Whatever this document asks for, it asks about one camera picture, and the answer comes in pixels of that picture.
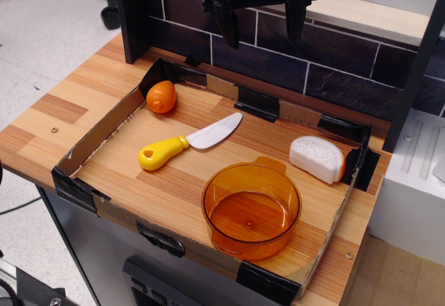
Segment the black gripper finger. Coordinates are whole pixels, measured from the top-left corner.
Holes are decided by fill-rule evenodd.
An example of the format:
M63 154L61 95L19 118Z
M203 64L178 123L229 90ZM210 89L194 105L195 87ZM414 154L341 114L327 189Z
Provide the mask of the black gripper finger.
M307 0L286 0L286 31L290 42L297 42L302 35Z
M220 0L213 2L213 8L216 21L226 44L233 49L238 49L239 26L235 10L230 3Z

